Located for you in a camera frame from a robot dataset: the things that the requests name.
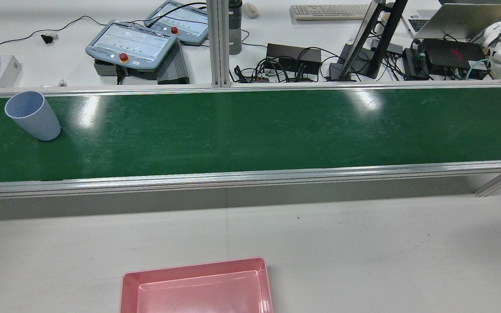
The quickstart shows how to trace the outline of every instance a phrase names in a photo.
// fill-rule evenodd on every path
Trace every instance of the red logo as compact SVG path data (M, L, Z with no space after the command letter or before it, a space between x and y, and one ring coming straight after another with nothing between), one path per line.
M463 59L463 55L457 49L450 49L451 54L453 54L459 61Z

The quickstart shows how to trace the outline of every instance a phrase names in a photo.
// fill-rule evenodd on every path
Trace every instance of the gray water bottle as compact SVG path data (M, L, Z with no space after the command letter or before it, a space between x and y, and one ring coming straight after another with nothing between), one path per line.
M229 54L241 52L241 7L242 0L229 0Z

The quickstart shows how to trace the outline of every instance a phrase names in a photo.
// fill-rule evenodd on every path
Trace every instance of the blue cable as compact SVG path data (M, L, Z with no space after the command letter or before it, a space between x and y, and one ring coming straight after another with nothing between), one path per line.
M469 79L469 75L471 75L471 71L473 71L473 69L475 68L475 66L479 65L479 63L481 63L481 62L488 62L488 59L479 60L475 64L471 65L471 68L467 72L467 75L465 75L465 80Z

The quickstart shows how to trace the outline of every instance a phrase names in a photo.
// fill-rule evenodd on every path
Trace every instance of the keyboard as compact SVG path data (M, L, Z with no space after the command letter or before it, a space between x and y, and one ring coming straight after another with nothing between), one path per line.
M419 30L421 30L421 28L423 28L428 21L429 20L419 20L418 18L415 18L414 20L409 20L409 24L413 26L413 30L415 30L415 32L419 32Z
M291 6L295 20L362 20L369 4L322 4Z

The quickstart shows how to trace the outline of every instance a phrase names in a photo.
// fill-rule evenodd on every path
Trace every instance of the laptop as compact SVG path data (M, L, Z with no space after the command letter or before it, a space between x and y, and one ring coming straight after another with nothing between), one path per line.
M401 19L413 38L471 39L501 17L501 4L446 3L426 10L421 3L407 6Z

